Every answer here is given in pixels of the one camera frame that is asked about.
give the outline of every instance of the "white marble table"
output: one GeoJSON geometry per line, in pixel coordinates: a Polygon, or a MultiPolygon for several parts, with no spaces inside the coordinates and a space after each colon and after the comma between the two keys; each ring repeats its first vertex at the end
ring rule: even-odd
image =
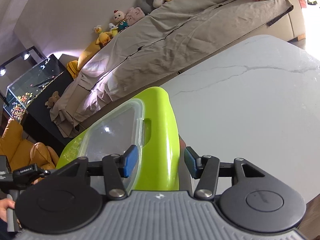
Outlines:
{"type": "MultiPolygon", "coordinates": [[[[162,87],[179,134],[199,155],[243,157],[307,202],[320,193],[320,61],[259,35],[162,87]]],[[[220,179],[217,193],[230,186],[220,179]]]]}

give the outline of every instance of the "baby doll toy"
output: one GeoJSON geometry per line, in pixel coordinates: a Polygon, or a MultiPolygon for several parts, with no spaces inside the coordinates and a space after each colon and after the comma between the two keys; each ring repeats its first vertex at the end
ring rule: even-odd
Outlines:
{"type": "Polygon", "coordinates": [[[118,31],[121,32],[124,29],[128,28],[127,22],[124,20],[124,13],[122,11],[115,10],[113,19],[117,23],[118,31]]]}

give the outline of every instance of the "beige bedsheet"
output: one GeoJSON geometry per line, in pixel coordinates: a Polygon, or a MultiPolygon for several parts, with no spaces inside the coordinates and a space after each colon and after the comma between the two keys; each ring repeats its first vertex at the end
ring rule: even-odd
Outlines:
{"type": "Polygon", "coordinates": [[[81,70],[76,85],[89,91],[74,115],[63,106],[70,85],[50,111],[71,133],[73,127],[110,101],[175,73],[212,54],[290,9],[288,0],[172,0],[118,34],[81,70]]]}

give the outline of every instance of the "transparent plastic lid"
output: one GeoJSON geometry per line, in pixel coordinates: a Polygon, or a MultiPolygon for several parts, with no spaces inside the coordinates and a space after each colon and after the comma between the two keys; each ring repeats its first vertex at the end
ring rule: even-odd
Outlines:
{"type": "MultiPolygon", "coordinates": [[[[124,187],[130,191],[139,171],[143,119],[143,101],[134,98],[124,102],[88,128],[78,157],[86,156],[89,162],[101,161],[106,155],[123,155],[132,144],[136,145],[139,152],[137,164],[131,176],[123,179],[124,187]]],[[[91,177],[91,187],[105,194],[103,177],[91,177]]]]}

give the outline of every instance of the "human hand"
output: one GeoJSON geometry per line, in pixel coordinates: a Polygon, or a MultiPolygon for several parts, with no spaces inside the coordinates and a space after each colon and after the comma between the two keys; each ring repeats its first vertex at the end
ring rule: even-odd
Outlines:
{"type": "Polygon", "coordinates": [[[15,202],[9,198],[5,198],[0,200],[0,218],[7,222],[7,209],[12,208],[14,209],[15,202]]]}

